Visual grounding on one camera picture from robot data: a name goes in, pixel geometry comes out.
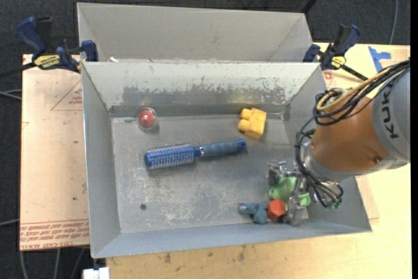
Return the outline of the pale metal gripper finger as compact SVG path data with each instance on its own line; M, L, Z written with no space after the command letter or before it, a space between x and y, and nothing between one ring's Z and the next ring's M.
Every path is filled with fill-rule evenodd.
M275 186L282 178L294 177L297 175L296 171L287 167L286 161L273 159L267 162L267 167L267 181L269 186Z
M309 205L309 193L293 193L287 201L287 212L284 221L293 227L300 224L303 213Z

